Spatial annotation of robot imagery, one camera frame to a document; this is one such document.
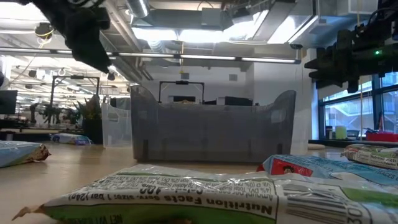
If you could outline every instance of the barcode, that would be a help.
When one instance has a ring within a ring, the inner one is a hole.
[[[346,222],[346,206],[338,198],[330,197],[328,192],[308,192],[287,197],[286,213],[309,220],[327,223],[344,224]]]

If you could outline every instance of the potted plant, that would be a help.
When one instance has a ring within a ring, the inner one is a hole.
[[[93,95],[89,101],[87,101],[86,98],[85,101],[85,105],[81,104],[79,101],[77,102],[78,106],[75,105],[83,117],[83,130],[85,136],[91,139],[94,144],[102,144],[103,133],[100,98],[97,95]]]

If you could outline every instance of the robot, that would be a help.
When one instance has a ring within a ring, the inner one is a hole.
[[[100,30],[109,29],[110,18],[104,0],[12,0],[33,3],[65,38],[73,58],[99,71],[109,73],[112,65],[100,42]]]
[[[361,75],[398,71],[398,1],[379,0],[379,9],[372,13],[366,25],[354,30],[339,30],[337,41],[327,48],[317,49],[317,59],[305,68],[315,69],[310,77],[323,85],[343,86],[348,82],[348,93],[358,91]]]

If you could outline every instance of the wall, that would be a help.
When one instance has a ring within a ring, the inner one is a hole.
[[[254,63],[252,63],[246,72],[244,95],[249,99],[254,98]]]
[[[310,70],[303,67],[304,63],[315,58],[315,51],[307,52],[307,56],[299,65],[255,63],[254,64],[254,102],[268,105],[284,91],[296,91],[296,106],[293,128],[292,153],[305,154],[308,139],[316,139],[318,124],[317,96],[314,96],[315,85],[308,76]]]
[[[154,81],[142,82],[158,100],[159,81],[181,80],[180,67],[147,67],[148,72],[154,77]],[[190,73],[190,82],[205,83],[205,101],[218,99],[219,97],[235,96],[245,97],[245,72],[239,68],[213,67],[184,67],[184,72]],[[229,81],[229,74],[237,74],[236,82]],[[162,102],[168,102],[169,96],[195,96],[197,101],[201,100],[201,85],[176,85],[164,83],[162,85]]]

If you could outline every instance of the plastic wrapper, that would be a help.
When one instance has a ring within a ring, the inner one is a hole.
[[[352,144],[341,155],[352,161],[398,170],[398,148]]]
[[[93,143],[88,137],[79,134],[59,133],[59,134],[52,134],[50,138],[51,141],[54,142],[74,144],[79,146],[90,145]]]
[[[271,175],[288,173],[306,177],[368,181],[386,188],[398,189],[398,171],[357,164],[333,161],[316,156],[273,155],[263,163]]]
[[[266,172],[226,175],[137,165],[38,207],[63,223],[396,223],[397,191]]]
[[[0,141],[0,167],[43,161],[49,155],[49,150],[41,143]]]

